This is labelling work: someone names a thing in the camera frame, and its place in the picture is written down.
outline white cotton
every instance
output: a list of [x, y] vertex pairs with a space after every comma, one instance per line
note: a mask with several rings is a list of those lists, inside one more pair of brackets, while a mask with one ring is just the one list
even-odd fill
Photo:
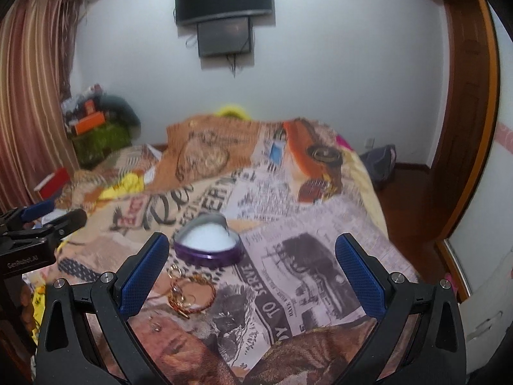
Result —
[[180, 241], [182, 245], [201, 252], [224, 252], [235, 247], [237, 241], [223, 226], [206, 223], [194, 227]]

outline orange box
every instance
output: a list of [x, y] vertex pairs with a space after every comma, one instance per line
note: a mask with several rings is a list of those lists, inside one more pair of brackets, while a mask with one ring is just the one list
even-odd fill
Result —
[[88, 132], [95, 127], [105, 123], [105, 115], [101, 111], [97, 111], [87, 117], [84, 117], [77, 124], [73, 126], [73, 134], [78, 136], [79, 134], [83, 134]]

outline jewelry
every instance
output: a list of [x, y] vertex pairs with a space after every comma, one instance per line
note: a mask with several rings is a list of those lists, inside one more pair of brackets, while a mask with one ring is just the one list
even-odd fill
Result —
[[[215, 299], [215, 287], [205, 276], [196, 274], [184, 276], [183, 272], [177, 265], [171, 265], [167, 271], [171, 280], [171, 291], [168, 294], [167, 301], [171, 308], [180, 316], [189, 319], [189, 314], [194, 314], [209, 308]], [[199, 285], [207, 285], [211, 289], [211, 295], [204, 304], [196, 303], [196, 297], [191, 294], [184, 293], [184, 287], [188, 283], [196, 283]]]

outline purple heart-shaped box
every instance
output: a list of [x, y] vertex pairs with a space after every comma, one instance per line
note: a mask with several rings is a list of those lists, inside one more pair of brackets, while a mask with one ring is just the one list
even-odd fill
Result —
[[[225, 251], [209, 252], [204, 249], [194, 249], [181, 243], [186, 235], [193, 229], [207, 223], [219, 224], [227, 230], [230, 238], [234, 240], [234, 247]], [[174, 237], [174, 251], [177, 258], [190, 265], [206, 266], [207, 268], [215, 269], [224, 266], [232, 266], [240, 262], [244, 255], [244, 246], [240, 240], [239, 234], [228, 228], [226, 218], [220, 213], [211, 212], [200, 214], [176, 233]]]

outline blue gripper pad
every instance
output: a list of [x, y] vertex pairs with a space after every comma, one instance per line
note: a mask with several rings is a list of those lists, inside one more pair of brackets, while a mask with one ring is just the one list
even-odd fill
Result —
[[31, 205], [30, 207], [25, 208], [21, 213], [21, 220], [24, 223], [30, 223], [35, 219], [38, 219], [42, 216], [45, 216], [48, 213], [51, 213], [55, 209], [55, 202], [53, 199], [41, 201], [40, 203]]
[[139, 262], [136, 262], [120, 291], [119, 311], [125, 321], [139, 313], [164, 267], [168, 255], [169, 241], [167, 237], [162, 233], [154, 233], [136, 256], [128, 258], [137, 258]]
[[380, 321], [386, 313], [385, 292], [348, 236], [351, 235], [340, 235], [337, 238], [335, 256], [365, 313]]

